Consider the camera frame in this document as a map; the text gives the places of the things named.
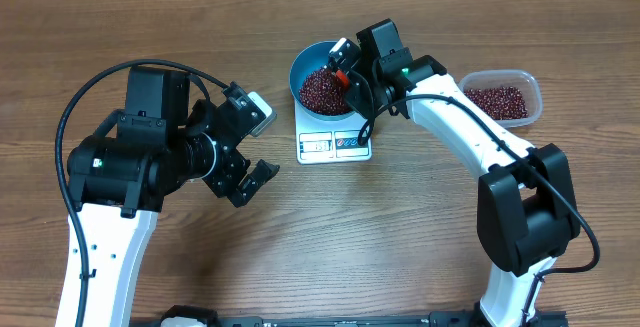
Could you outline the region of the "red scoop blue handle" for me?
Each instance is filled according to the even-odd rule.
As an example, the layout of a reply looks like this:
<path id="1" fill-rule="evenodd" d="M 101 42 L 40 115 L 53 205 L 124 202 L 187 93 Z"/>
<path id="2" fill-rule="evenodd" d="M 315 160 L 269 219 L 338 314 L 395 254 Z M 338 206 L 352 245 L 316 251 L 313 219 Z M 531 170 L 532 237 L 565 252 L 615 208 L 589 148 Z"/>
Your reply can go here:
<path id="1" fill-rule="evenodd" d="M 340 88 L 344 91 L 348 90 L 350 86 L 350 80 L 348 76 L 342 70 L 337 70 L 334 75 L 336 76 Z"/>

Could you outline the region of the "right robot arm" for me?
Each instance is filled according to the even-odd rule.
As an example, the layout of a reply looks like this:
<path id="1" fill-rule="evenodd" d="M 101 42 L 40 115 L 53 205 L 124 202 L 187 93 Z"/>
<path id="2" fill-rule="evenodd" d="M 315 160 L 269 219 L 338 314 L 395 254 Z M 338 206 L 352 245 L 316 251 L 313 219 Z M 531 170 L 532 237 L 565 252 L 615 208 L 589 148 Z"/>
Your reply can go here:
<path id="1" fill-rule="evenodd" d="M 433 312 L 432 326 L 565 326 L 563 312 L 541 312 L 535 301 L 555 262 L 584 230 L 565 154 L 536 148 L 492 120 L 430 56 L 389 54 L 331 65 L 347 83 L 348 105 L 370 136 L 384 111 L 401 114 L 440 139 L 478 182 L 476 229 L 492 262 L 486 292 L 473 310 Z"/>

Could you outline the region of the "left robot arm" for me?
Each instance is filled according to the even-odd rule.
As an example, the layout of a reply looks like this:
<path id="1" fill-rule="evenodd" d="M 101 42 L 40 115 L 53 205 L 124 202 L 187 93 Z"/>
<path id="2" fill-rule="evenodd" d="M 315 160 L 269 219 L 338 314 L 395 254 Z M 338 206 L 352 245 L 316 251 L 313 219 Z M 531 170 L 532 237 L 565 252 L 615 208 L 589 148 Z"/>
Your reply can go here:
<path id="1" fill-rule="evenodd" d="M 126 326 L 142 259 L 156 228 L 158 214 L 138 212 L 122 217 L 114 206 L 87 203 L 78 213 L 89 244 L 89 278 L 82 289 L 79 240 L 69 237 L 69 256 L 55 326 Z"/>

